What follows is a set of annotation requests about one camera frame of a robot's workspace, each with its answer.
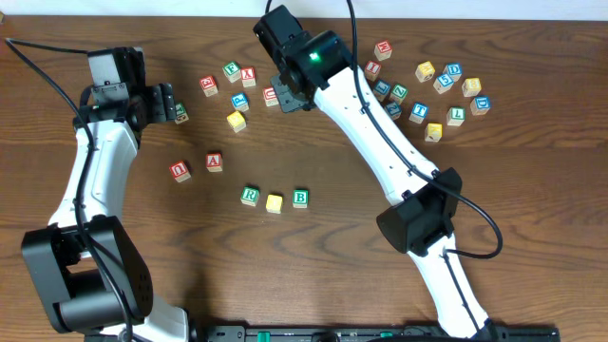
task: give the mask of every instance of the white wall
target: white wall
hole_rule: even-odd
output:
[[[608,20],[608,0],[352,0],[361,18]],[[0,0],[11,14],[259,17],[266,0]],[[346,17],[343,0],[275,0],[298,17]]]

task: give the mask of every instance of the wooden block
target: wooden block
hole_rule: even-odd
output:
[[[476,96],[480,91],[482,91],[482,82],[478,78],[466,79],[463,83],[465,97]]]
[[[375,81],[376,78],[378,78],[378,75],[380,74],[380,69],[382,68],[382,66],[380,66],[379,64],[373,62],[373,61],[369,61],[366,65],[365,65],[365,78],[367,78],[370,81]]]
[[[247,127],[247,123],[245,122],[245,118],[243,118],[242,114],[237,110],[236,112],[228,115],[226,118],[228,120],[228,124],[235,130],[235,133],[238,133],[243,128]]]
[[[387,114],[389,114],[390,118],[393,119],[394,121],[399,119],[399,117],[401,116],[401,107],[399,106],[399,104],[397,103],[389,103],[384,107],[384,110],[387,111]]]
[[[490,110],[490,98],[487,96],[478,96],[471,102],[471,113],[473,115],[484,115]]]
[[[202,88],[202,91],[205,93],[206,97],[216,95],[218,93],[218,84],[216,84],[216,80],[213,79],[213,76],[201,78],[200,87]]]
[[[452,81],[456,82],[463,76],[463,69],[460,67],[460,63],[450,63],[446,65],[444,73],[449,76]]]
[[[207,170],[210,172],[220,172],[222,170],[223,161],[220,153],[209,153],[206,158]]]
[[[438,93],[443,94],[446,91],[450,90],[454,86],[454,80],[452,80],[446,74],[443,74],[435,80],[435,84],[433,87],[437,90]]]
[[[224,66],[224,75],[228,78],[228,81],[231,83],[236,82],[240,79],[240,67],[238,67],[236,62],[230,62]]]
[[[252,67],[244,67],[240,71],[240,78],[243,80],[243,86],[255,86],[256,85],[256,73]]]
[[[406,99],[406,95],[408,95],[408,90],[399,84],[396,84],[392,88],[392,92],[390,93],[389,100],[395,101],[399,105]]]
[[[294,208],[308,207],[308,190],[294,190]]]
[[[425,129],[425,141],[437,143],[442,137],[442,127],[440,123],[429,123]]]
[[[424,62],[416,68],[416,77],[418,81],[426,82],[435,75],[435,68],[430,62]]]
[[[465,121],[465,109],[462,107],[452,107],[447,112],[447,125],[459,126]]]
[[[266,102],[266,106],[278,105],[278,99],[273,87],[264,89],[264,101]]]
[[[239,93],[232,97],[232,106],[238,111],[247,111],[249,110],[249,102],[247,101],[247,97],[245,93]]]
[[[176,124],[183,124],[190,119],[190,118],[188,118],[188,113],[186,113],[186,108],[183,106],[182,103],[175,104],[175,114],[176,114],[176,118],[175,118]]]
[[[266,211],[273,214],[280,214],[283,206],[283,198],[278,195],[268,195],[266,200]]]
[[[384,61],[392,54],[392,46],[389,44],[389,41],[380,42],[373,49],[373,54],[376,55],[378,61]]]
[[[256,206],[259,199],[259,190],[245,186],[243,193],[240,195],[240,201],[243,204]]]
[[[378,80],[376,86],[373,88],[373,95],[375,95],[378,101],[383,102],[389,94],[390,85],[382,80]]]
[[[417,124],[421,124],[427,116],[428,107],[424,104],[415,103],[409,114],[409,120]]]
[[[179,161],[176,164],[171,165],[171,174],[178,182],[183,182],[191,177],[190,172],[188,172],[188,168],[183,161]]]

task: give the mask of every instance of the green light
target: green light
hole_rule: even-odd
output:
[[[311,53],[309,56],[313,62],[318,62],[321,60],[321,57],[319,57],[319,54],[316,52]]]

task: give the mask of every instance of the wooden table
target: wooden table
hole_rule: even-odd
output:
[[[154,290],[202,322],[252,325],[402,325],[435,320],[427,288],[409,257],[396,253],[375,217],[388,207],[371,170],[346,136],[317,110],[285,115],[261,89],[276,68],[251,32],[256,19],[8,17],[0,35],[55,46],[145,50],[149,85],[169,82],[190,121],[145,129],[128,177],[123,225],[150,268]],[[333,29],[349,44],[346,20],[302,20]],[[491,261],[463,259],[490,317],[509,325],[556,325],[563,341],[608,339],[608,26],[602,23],[360,20],[360,60],[390,39],[381,78],[409,88],[397,124],[441,169],[456,168],[463,193],[501,225],[505,246]],[[91,83],[86,58],[23,48],[72,98]],[[253,66],[257,86],[248,126],[226,122],[229,96],[243,91],[221,67]],[[414,101],[445,123],[468,106],[459,81],[438,95],[419,84],[417,64],[460,62],[480,77],[493,108],[447,127],[439,143],[408,121]],[[0,47],[0,340],[79,340],[49,326],[20,254],[23,234],[46,227],[64,194],[76,148],[73,114],[33,71]],[[214,75],[206,98],[199,78]],[[205,170],[221,150],[224,171]],[[169,165],[186,160],[192,179],[176,183]],[[242,187],[260,187],[256,208]],[[298,186],[308,210],[291,207]],[[285,195],[267,214],[269,192]],[[462,249],[487,252],[495,238],[460,206]]]

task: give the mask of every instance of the toy block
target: toy block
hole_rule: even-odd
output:
[[[256,206],[259,199],[259,190],[245,186],[243,193],[240,195],[240,201],[243,204]]]
[[[244,67],[240,71],[240,78],[243,80],[243,86],[255,86],[256,85],[256,72],[252,67]]]
[[[190,119],[190,118],[188,118],[188,113],[186,113],[186,108],[183,106],[182,103],[177,103],[175,105],[175,114],[176,114],[176,118],[175,118],[176,124],[183,124]]]
[[[236,62],[230,62],[223,67],[224,75],[228,78],[230,83],[234,83],[240,79],[240,67],[238,67]]]
[[[465,121],[465,109],[452,107],[447,112],[447,125],[459,126]]]
[[[389,44],[389,41],[384,41],[376,44],[376,47],[373,49],[373,54],[376,55],[378,61],[384,61],[390,57],[392,53],[392,46]]]
[[[387,98],[389,90],[390,85],[388,83],[378,80],[378,83],[376,83],[376,86],[373,88],[373,95],[375,95],[379,102],[383,102],[384,99]]]
[[[218,85],[216,84],[216,80],[213,79],[213,76],[201,78],[200,87],[202,88],[202,91],[205,93],[206,97],[216,95],[218,93]]]
[[[490,110],[490,98],[487,96],[478,96],[471,102],[471,113],[473,115],[484,115]]]
[[[294,208],[308,207],[308,190],[294,190]]]
[[[245,93],[239,93],[232,97],[232,106],[238,111],[247,111],[249,110],[249,102],[247,101],[247,97]]]
[[[454,86],[454,80],[452,80],[446,74],[443,74],[435,80],[435,84],[433,87],[437,90],[438,93],[443,94],[446,91],[450,90]]]
[[[425,141],[437,143],[442,136],[442,127],[440,123],[429,123],[425,129]]]
[[[418,81],[426,82],[435,75],[435,68],[430,62],[424,62],[416,68],[416,77]]]
[[[482,91],[482,82],[478,78],[466,79],[463,83],[465,97],[476,96],[480,91]]]
[[[207,170],[209,172],[220,172],[223,166],[220,153],[209,153],[206,158]]]
[[[266,106],[278,105],[278,99],[273,87],[264,89],[264,101],[266,101]]]
[[[444,73],[449,76],[452,81],[456,82],[463,76],[463,69],[460,67],[459,63],[450,63],[444,69]]]
[[[428,107],[424,104],[415,103],[409,114],[409,120],[417,124],[421,124],[427,116]]]
[[[387,104],[384,107],[384,110],[387,111],[387,114],[389,114],[390,118],[393,119],[394,121],[399,119],[399,117],[401,116],[401,107],[397,103]]]
[[[380,69],[382,68],[382,66],[380,66],[379,64],[373,62],[373,61],[369,61],[366,65],[365,65],[365,78],[367,78],[370,81],[375,81],[376,78],[378,78],[378,75],[380,74]]]
[[[188,168],[183,161],[179,161],[178,163],[171,165],[171,174],[178,182],[183,182],[191,177],[190,172],[188,172]]]
[[[392,88],[389,101],[395,101],[400,105],[406,99],[406,95],[408,95],[408,90],[404,86],[396,84]]]
[[[243,118],[242,114],[237,110],[236,112],[228,115],[226,118],[228,120],[228,124],[235,130],[235,133],[238,133],[243,128],[247,127],[247,122],[245,122],[245,118]]]
[[[266,211],[273,214],[280,214],[283,206],[283,198],[278,195],[268,195],[266,200]]]

